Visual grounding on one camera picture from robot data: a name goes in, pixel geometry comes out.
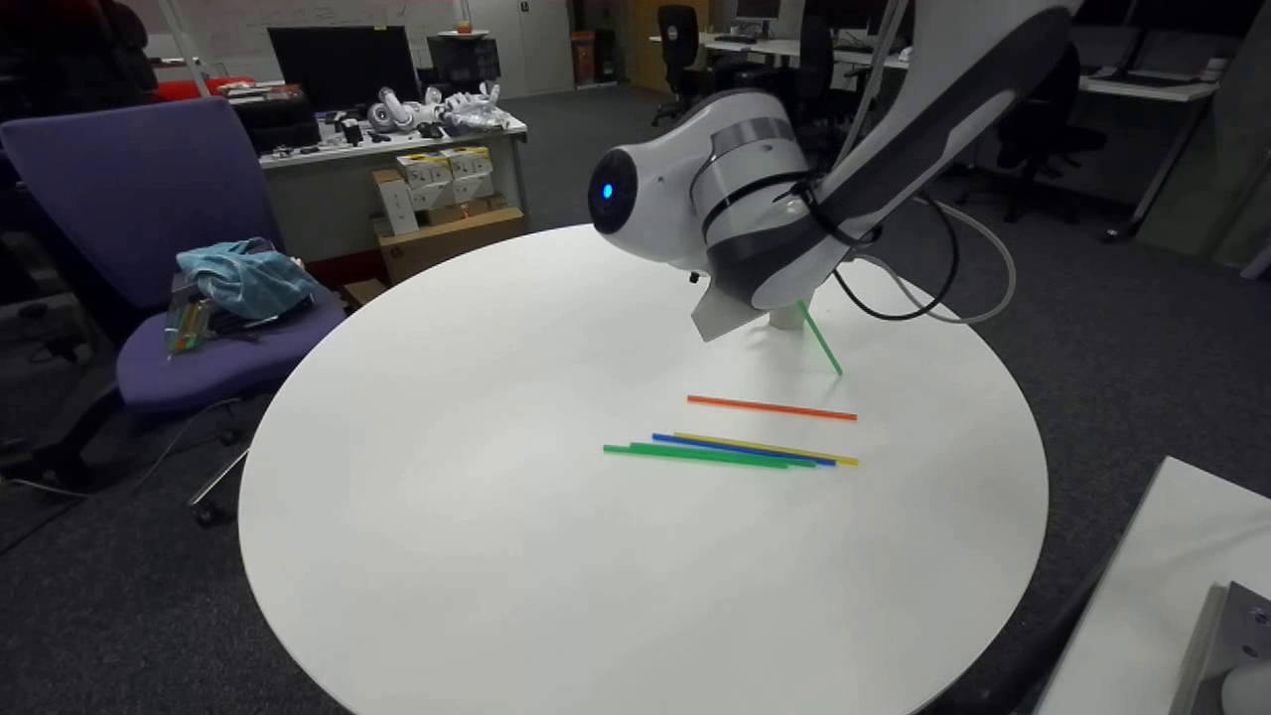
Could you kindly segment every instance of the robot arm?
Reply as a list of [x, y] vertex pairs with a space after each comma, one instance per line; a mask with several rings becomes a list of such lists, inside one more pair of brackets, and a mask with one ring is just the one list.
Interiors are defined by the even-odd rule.
[[676, 132], [606, 153], [589, 189], [591, 223], [638, 259], [712, 276], [712, 309], [794, 305], [1045, 80], [1077, 10], [916, 0], [901, 97], [826, 175], [807, 170], [777, 100], [726, 92]]

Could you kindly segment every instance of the floor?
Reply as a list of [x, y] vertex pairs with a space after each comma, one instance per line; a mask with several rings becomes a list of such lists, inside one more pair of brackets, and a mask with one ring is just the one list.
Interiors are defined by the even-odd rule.
[[[537, 226], [585, 218], [603, 146], [648, 132], [635, 92], [524, 100], [524, 185]], [[934, 712], [986, 712], [986, 690], [1045, 649], [1047, 624], [1101, 574], [1164, 453], [1271, 499], [1271, 292], [1227, 271], [1101, 247], [1112, 216], [1025, 216], [1000, 226], [1019, 261], [1014, 309], [982, 334], [1015, 374], [1047, 451], [1040, 574], [986, 659]], [[934, 285], [946, 238], [921, 207], [886, 254]], [[958, 309], [992, 303], [992, 259], [966, 244]], [[38, 353], [0, 361], [3, 438], [33, 424], [76, 374]], [[221, 451], [218, 412], [178, 428], [112, 424], [107, 475], [76, 510], [0, 493], [0, 712], [342, 712], [258, 622], [218, 532], [182, 510]]]

